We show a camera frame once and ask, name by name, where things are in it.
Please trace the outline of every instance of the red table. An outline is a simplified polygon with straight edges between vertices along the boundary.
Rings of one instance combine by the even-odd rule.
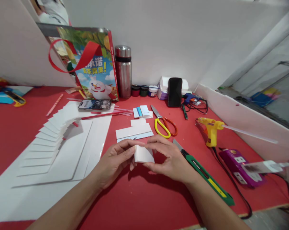
[[[65,89],[67,88],[35,88],[24,96],[27,104],[20,108],[0,104],[0,175],[34,139],[38,130],[47,121],[47,112]],[[53,113],[67,104],[67,97],[81,99],[78,93],[74,96],[64,93],[64,97]],[[189,120],[185,120],[179,108],[168,108],[166,101],[160,101],[158,98],[132,97],[116,104],[124,109],[132,109],[139,105],[147,105],[150,108],[152,104],[162,116],[174,121],[179,129],[175,139],[231,194],[235,201],[235,206],[231,208],[239,215],[247,213],[247,207],[242,198],[210,149],[206,147],[199,130],[195,127],[195,118],[198,117],[220,120],[212,110],[209,109],[206,115],[190,111],[188,112]],[[133,116],[115,115],[112,117],[103,154],[116,143],[115,130],[130,127],[131,119]],[[154,119],[147,119],[147,122],[156,134]],[[240,150],[250,162],[262,160],[231,130],[218,131],[217,143],[217,147]],[[156,154],[154,158],[156,163],[161,163],[165,159],[162,154]],[[254,190],[238,185],[253,211],[289,204],[285,182],[275,175],[269,175],[266,178],[268,182]],[[199,219],[193,199],[183,184],[163,175],[154,175],[140,164],[132,172],[126,168],[118,179],[100,194],[83,220],[81,229],[178,229],[198,225]],[[32,222],[4,222],[0,223],[0,229],[24,229]]]

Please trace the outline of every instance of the utility knife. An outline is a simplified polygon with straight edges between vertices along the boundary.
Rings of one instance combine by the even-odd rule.
[[[225,201],[229,206],[235,205],[234,199],[228,194],[211,176],[210,174],[200,165],[196,159],[186,152],[182,146],[173,139],[173,143],[179,148],[182,155],[188,161],[188,163],[206,180],[206,182],[215,190],[215,192]]]

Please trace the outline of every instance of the scissors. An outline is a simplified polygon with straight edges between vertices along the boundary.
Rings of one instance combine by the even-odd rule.
[[[166,118],[166,117],[162,117],[162,116],[159,114],[159,112],[156,110],[156,108],[154,108],[153,105],[151,105],[151,108],[152,108],[153,112],[155,113],[155,115],[156,115],[156,117],[157,117],[157,118],[155,119],[155,125],[154,125],[156,132],[157,132],[159,135],[161,135],[161,136],[163,136],[164,138],[166,138],[166,139],[170,138],[171,136],[176,136],[177,133],[178,133],[178,130],[177,130],[177,127],[176,127],[175,123],[174,123],[173,121],[169,120],[169,119]],[[160,118],[164,121],[164,124],[165,124],[165,125],[160,122],[160,120],[159,120]],[[169,123],[171,123],[171,124],[173,125],[173,127],[175,128],[175,133],[174,133],[174,134],[173,134],[172,132],[170,132],[169,127],[168,127],[166,121],[169,122]],[[160,126],[167,132],[168,136],[165,136],[165,135],[161,134],[161,133],[158,131],[158,129],[157,129],[157,123],[159,123]]]

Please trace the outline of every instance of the cartoon character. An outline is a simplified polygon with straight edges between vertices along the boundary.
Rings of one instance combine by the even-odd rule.
[[[91,81],[89,82],[88,91],[92,93],[96,100],[112,100],[116,97],[111,94],[112,87],[109,85],[104,85],[103,82],[97,81],[96,76],[90,76]]]

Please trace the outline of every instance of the hand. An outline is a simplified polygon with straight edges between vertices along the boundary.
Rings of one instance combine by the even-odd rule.
[[[106,189],[117,178],[121,171],[130,164],[130,170],[137,165],[134,162],[134,145],[144,146],[145,144],[131,139],[125,139],[112,145],[100,159],[98,164],[90,173],[94,176],[101,189]]]
[[[156,150],[167,157],[163,164],[154,164],[152,162],[143,164],[152,172],[164,174],[185,184],[193,183],[195,178],[199,177],[199,174],[186,161],[178,147],[162,136],[156,135],[149,138],[148,143],[144,147]]]

